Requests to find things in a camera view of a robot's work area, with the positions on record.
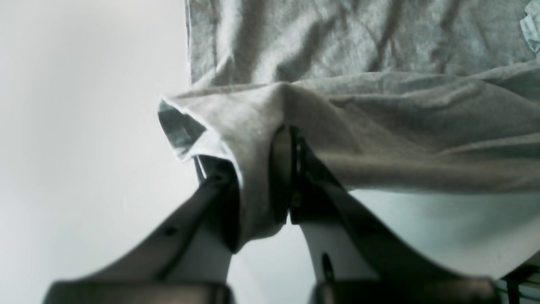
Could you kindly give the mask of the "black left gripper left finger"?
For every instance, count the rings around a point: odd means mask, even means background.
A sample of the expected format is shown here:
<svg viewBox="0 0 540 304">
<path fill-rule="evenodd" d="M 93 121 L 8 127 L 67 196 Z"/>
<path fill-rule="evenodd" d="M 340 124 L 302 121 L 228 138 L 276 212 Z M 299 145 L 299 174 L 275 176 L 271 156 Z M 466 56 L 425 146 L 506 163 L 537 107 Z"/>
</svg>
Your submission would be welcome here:
<svg viewBox="0 0 540 304">
<path fill-rule="evenodd" d="M 233 304 L 228 287 L 238 249 L 239 187 L 229 161 L 150 235 L 104 269 L 56 281 L 45 304 Z"/>
</svg>

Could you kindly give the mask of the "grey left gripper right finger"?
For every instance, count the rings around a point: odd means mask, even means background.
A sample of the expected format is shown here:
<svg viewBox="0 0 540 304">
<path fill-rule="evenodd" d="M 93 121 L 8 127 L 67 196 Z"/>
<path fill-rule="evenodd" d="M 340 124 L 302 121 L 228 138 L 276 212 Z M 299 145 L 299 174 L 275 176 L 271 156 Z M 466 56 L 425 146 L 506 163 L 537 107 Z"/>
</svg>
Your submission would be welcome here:
<svg viewBox="0 0 540 304">
<path fill-rule="evenodd" d="M 411 248 L 351 196 L 294 127 L 270 150 L 270 198 L 312 260 L 311 304 L 499 304 L 492 279 L 459 274 Z"/>
</svg>

